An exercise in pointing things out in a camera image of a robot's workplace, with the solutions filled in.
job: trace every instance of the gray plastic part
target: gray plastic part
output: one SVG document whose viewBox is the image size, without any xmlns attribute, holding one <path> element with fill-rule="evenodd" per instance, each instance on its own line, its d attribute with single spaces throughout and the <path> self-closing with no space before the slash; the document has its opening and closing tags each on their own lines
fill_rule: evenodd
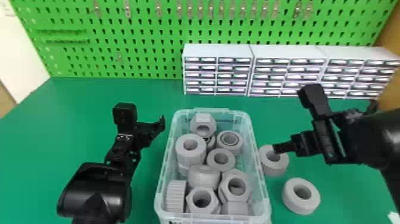
<svg viewBox="0 0 400 224">
<path fill-rule="evenodd" d="M 289 156 L 286 153 L 275 154 L 272 145 L 264 145 L 259 150 L 262 170 L 266 176 L 282 176 L 289 165 Z"/>
<path fill-rule="evenodd" d="M 205 143 L 207 144 L 208 153 L 215 149 L 215 135 L 212 135 L 210 138 L 205 139 Z"/>
<path fill-rule="evenodd" d="M 216 190 L 220 184 L 221 172 L 208 165 L 197 164 L 189 168 L 187 181 L 190 187 L 204 186 Z"/>
<path fill-rule="evenodd" d="M 217 122 L 210 113 L 196 113 L 190 121 L 190 132 L 210 138 L 217 130 Z"/>
<path fill-rule="evenodd" d="M 212 188 L 198 186 L 186 196 L 186 203 L 191 213 L 219 214 L 220 201 Z"/>
<path fill-rule="evenodd" d="M 243 179 L 248 179 L 248 176 L 247 176 L 246 173 L 234 168 L 232 170 L 228 170 L 228 171 L 223 172 L 222 173 L 222 180 L 225 179 L 229 175 L 239 175 Z"/>
<path fill-rule="evenodd" d="M 208 153 L 206 161 L 207 165 L 221 172 L 234 168 L 236 164 L 235 156 L 230 151 L 223 148 L 216 148 Z"/>
<path fill-rule="evenodd" d="M 249 214 L 249 205 L 246 202 L 228 201 L 222 204 L 221 214 L 238 214 L 247 216 Z"/>
<path fill-rule="evenodd" d="M 217 135 L 217 148 L 229 150 L 234 156 L 242 153 L 243 138 L 232 130 L 224 130 Z"/>
<path fill-rule="evenodd" d="M 202 164 L 207 155 L 204 139 L 196 134 L 185 134 L 178 138 L 175 144 L 178 163 L 189 167 Z"/>
<path fill-rule="evenodd" d="M 249 181 L 239 175 L 229 175 L 221 181 L 218 187 L 218 196 L 222 203 L 228 201 L 248 202 L 252 192 Z"/>
<path fill-rule="evenodd" d="M 321 196 L 312 183 L 302 178 L 292 178 L 283 187 L 282 200 L 292 212 L 308 215 L 320 205 Z"/>
<path fill-rule="evenodd" d="M 186 181 L 171 180 L 165 194 L 165 210 L 183 213 L 185 209 Z"/>
<path fill-rule="evenodd" d="M 182 176 L 184 176 L 184 177 L 187 177 L 187 176 L 188 176 L 188 174 L 189 174 L 189 168 L 188 168 L 187 166 L 184 166 L 184 165 L 178 163 L 177 169 L 178 169 L 178 173 L 179 173 L 180 175 L 182 175 Z"/>
</svg>

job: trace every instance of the gray hex nut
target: gray hex nut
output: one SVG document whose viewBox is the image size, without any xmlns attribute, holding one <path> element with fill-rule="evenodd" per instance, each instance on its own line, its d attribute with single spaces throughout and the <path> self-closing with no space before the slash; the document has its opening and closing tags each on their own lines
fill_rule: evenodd
<svg viewBox="0 0 400 224">
<path fill-rule="evenodd" d="M 247 216 L 249 214 L 249 204 L 240 201 L 228 201 L 222 205 L 221 214 Z"/>
<path fill-rule="evenodd" d="M 231 170 L 222 173 L 222 180 L 228 177 L 229 175 L 239 175 L 243 179 L 248 179 L 248 176 L 245 172 L 233 168 Z"/>
<path fill-rule="evenodd" d="M 218 187 L 218 196 L 222 203 L 228 201 L 248 202 L 253 192 L 247 179 L 239 175 L 228 175 Z"/>
<path fill-rule="evenodd" d="M 203 138 L 211 137 L 217 130 L 217 122 L 210 113 L 196 113 L 190 121 L 190 131 Z"/>
<path fill-rule="evenodd" d="M 212 188 L 198 186 L 186 196 L 187 208 L 191 213 L 219 214 L 221 204 Z"/>
</svg>

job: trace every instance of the green tabletop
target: green tabletop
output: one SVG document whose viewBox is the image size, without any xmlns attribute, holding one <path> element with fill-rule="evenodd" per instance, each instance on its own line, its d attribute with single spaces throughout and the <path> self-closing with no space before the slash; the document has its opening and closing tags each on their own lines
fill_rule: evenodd
<svg viewBox="0 0 400 224">
<path fill-rule="evenodd" d="M 81 163 L 103 160 L 116 134 L 111 109 L 118 102 L 135 103 L 140 121 L 154 122 L 160 115 L 167 121 L 167 129 L 142 151 L 127 223 L 158 223 L 154 192 L 175 111 L 245 111 L 259 147 L 311 129 L 311 116 L 297 98 L 189 96 L 182 94 L 182 82 L 173 80 L 52 78 L 0 120 L 0 223 L 71 223 L 57 216 L 57 199 Z M 330 101 L 334 110 L 365 109 L 367 104 Z M 294 214 L 282 203 L 283 184 L 293 177 L 311 181 L 320 191 L 321 204 L 310 216 Z M 291 154 L 286 174 L 265 181 L 273 223 L 390 223 L 387 214 L 395 211 L 378 171 L 359 165 L 328 166 L 320 155 Z"/>
</svg>

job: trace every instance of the plastic container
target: plastic container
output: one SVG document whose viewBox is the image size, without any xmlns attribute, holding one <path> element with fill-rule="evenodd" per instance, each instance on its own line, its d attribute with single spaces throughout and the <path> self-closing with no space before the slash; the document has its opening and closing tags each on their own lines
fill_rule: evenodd
<svg viewBox="0 0 400 224">
<path fill-rule="evenodd" d="M 249 200 L 252 216 L 227 214 L 174 213 L 164 210 L 167 185 L 172 179 L 184 179 L 177 172 L 177 160 L 174 144 L 178 137 L 190 132 L 190 120 L 197 112 L 211 113 L 217 121 L 217 131 L 233 130 L 243 137 L 243 153 L 236 157 L 236 168 L 245 172 L 253 187 Z M 175 113 L 165 148 L 164 159 L 154 198 L 154 210 L 161 224 L 193 223 L 271 223 L 271 204 L 268 197 L 263 170 L 258 157 L 251 119 L 243 111 L 231 111 L 226 108 L 195 108 L 179 110 Z"/>
</svg>

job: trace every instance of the robotic arm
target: robotic arm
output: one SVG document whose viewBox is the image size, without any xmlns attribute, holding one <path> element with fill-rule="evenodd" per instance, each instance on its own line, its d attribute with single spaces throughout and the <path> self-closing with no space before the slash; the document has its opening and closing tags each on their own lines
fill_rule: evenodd
<svg viewBox="0 0 400 224">
<path fill-rule="evenodd" d="M 72 217 L 72 224 L 125 222 L 131 210 L 130 183 L 140 151 L 165 129 L 164 116 L 154 123 L 137 122 L 134 104 L 119 103 L 112 114 L 118 134 L 104 162 L 83 163 L 58 199 L 58 215 Z"/>
<path fill-rule="evenodd" d="M 375 113 L 372 104 L 365 113 L 357 109 L 332 112 L 320 84 L 306 85 L 298 95 L 303 107 L 310 110 L 314 130 L 274 144 L 275 153 L 294 151 L 297 157 L 322 154 L 327 164 L 366 164 L 378 169 L 400 211 L 400 109 Z"/>
</svg>

